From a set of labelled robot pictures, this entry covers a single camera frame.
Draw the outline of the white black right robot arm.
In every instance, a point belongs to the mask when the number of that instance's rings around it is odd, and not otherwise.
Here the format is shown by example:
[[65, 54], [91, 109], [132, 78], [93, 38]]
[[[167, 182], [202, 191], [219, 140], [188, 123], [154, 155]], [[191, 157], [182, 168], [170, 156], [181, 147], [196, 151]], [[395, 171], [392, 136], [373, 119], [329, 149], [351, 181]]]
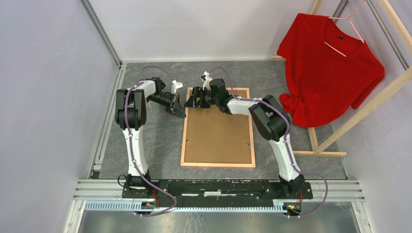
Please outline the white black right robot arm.
[[250, 116], [260, 135], [266, 139], [275, 154], [279, 167], [281, 193], [287, 198], [295, 197], [305, 182], [298, 172], [298, 165], [291, 147], [291, 120], [272, 95], [262, 98], [243, 98], [231, 95], [223, 79], [213, 79], [209, 87], [192, 89], [185, 107], [209, 108], [215, 105], [229, 115]]

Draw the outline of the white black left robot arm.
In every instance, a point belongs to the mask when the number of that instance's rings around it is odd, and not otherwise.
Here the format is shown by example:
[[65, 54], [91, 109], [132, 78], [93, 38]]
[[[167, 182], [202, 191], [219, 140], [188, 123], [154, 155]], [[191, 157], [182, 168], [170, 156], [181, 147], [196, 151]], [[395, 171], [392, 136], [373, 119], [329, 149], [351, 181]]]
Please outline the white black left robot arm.
[[125, 191], [135, 191], [141, 198], [150, 196], [154, 188], [150, 183], [143, 145], [146, 102], [152, 101], [166, 107], [167, 113], [186, 117], [177, 92], [183, 84], [173, 80], [171, 92], [163, 91], [165, 87], [165, 83], [155, 77], [116, 91], [115, 121], [122, 129], [128, 153], [128, 174], [123, 188]]

